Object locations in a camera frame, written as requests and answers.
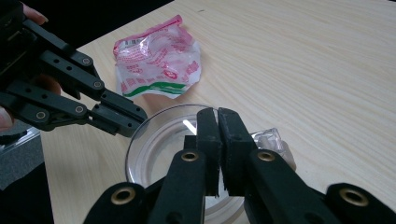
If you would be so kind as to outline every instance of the snack wrapper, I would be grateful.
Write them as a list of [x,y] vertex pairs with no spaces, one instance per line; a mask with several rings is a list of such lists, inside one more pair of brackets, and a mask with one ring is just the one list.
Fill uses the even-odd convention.
[[176,98],[198,82],[201,52],[180,27],[179,15],[145,33],[116,42],[117,91],[127,98],[156,93]]

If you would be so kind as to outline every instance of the clear glass bowl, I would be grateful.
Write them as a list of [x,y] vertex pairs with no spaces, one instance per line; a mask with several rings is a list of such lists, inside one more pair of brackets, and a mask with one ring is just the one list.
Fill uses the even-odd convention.
[[[184,136],[196,134],[196,114],[208,105],[175,105],[147,119],[132,136],[126,157],[126,177],[144,188],[166,176],[174,155],[183,149]],[[285,155],[276,129],[252,134],[258,148]],[[233,223],[244,211],[243,198],[229,197],[220,173],[219,197],[205,198],[205,223]]]

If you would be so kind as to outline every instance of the light wooden tabletop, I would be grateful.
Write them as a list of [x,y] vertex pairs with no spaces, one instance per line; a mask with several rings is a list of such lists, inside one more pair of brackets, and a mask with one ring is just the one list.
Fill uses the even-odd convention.
[[[114,91],[114,43],[177,14],[201,46],[201,80],[175,100],[134,100],[149,116],[183,103],[231,108],[250,132],[278,128],[308,186],[347,182],[396,209],[396,3],[176,0],[80,51]],[[55,223],[81,223],[125,181],[129,139],[89,125],[41,136]]]

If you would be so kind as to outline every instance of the human hand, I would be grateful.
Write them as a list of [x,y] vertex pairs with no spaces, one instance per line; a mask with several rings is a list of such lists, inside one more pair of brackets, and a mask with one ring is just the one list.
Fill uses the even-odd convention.
[[44,22],[49,21],[47,17],[45,17],[43,14],[40,12],[36,11],[35,9],[32,9],[31,7],[26,6],[24,3],[23,4],[23,14],[30,19],[31,21],[34,21],[38,25],[44,24]]
[[[25,16],[28,19],[34,21],[39,25],[48,21],[48,19],[43,14],[26,6],[24,3],[22,4],[23,4],[23,14],[25,14]],[[53,91],[58,94],[61,93],[61,87],[59,83],[52,77],[41,75],[34,80],[34,83],[37,86],[46,89],[48,91]],[[10,115],[2,106],[0,106],[0,132],[11,128],[13,124],[14,124],[14,118],[12,117],[12,115]]]

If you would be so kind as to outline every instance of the pink printed wrapper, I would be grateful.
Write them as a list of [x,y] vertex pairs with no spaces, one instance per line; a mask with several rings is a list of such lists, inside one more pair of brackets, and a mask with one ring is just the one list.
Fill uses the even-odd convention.
[[177,15],[116,42],[113,53],[120,94],[132,99],[156,93],[174,99],[199,81],[199,45],[181,23]]

